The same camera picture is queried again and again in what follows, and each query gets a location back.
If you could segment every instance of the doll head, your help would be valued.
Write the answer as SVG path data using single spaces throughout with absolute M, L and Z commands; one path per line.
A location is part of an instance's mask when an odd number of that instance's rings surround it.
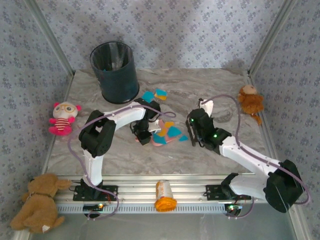
M 55 119 L 63 118 L 68 119 L 70 117 L 76 117 L 78 115 L 78 111 L 81 110 L 80 105 L 73 105 L 70 102 L 64 101 L 62 103 L 56 102 L 53 105 L 53 117 Z

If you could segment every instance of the wallpaper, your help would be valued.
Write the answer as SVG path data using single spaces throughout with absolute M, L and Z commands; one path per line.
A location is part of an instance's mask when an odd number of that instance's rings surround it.
M 304 206 L 320 239 L 320 2 L 299 0 L 254 80 L 282 160 L 297 164 L 311 190 Z
M 121 41 L 138 68 L 248 69 L 283 0 L 36 0 L 74 69 Z
M 41 173 L 67 74 L 23 1 L 1 0 L 0 30 L 0 240 L 9 240 L 21 195 Z

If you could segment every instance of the black trash can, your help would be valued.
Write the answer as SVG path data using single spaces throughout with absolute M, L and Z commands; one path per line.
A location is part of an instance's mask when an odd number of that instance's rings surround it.
M 102 96 L 112 104 L 125 104 L 139 93 L 132 49 L 121 42 L 106 42 L 90 54 Z

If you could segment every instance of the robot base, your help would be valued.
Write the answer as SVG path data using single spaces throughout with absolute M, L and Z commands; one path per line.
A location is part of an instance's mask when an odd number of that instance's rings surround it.
M 118 195 L 118 186 L 116 185 L 103 185 L 101 182 L 97 188 L 107 190 L 109 192 Z M 80 181 L 80 185 L 76 186 L 73 194 L 73 201 L 75 202 L 105 202 L 105 201 L 116 201 L 116 198 L 111 194 L 107 194 L 94 189 L 93 187 L 87 185 L 83 179 Z

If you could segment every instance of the yellow foam piece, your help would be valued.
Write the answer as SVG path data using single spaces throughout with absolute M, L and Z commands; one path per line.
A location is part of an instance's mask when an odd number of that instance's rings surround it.
M 161 132 L 157 133 L 159 137 L 164 137 L 168 132 L 168 128 L 161 129 Z
M 175 123 L 173 121 L 167 121 L 167 122 L 164 123 L 164 126 L 166 128 L 170 128 L 170 127 L 172 127 L 174 125 L 175 125 Z
M 161 100 L 166 100 L 167 99 L 167 96 L 158 96 L 156 93 L 154 94 L 154 96 L 158 99 L 161 99 Z

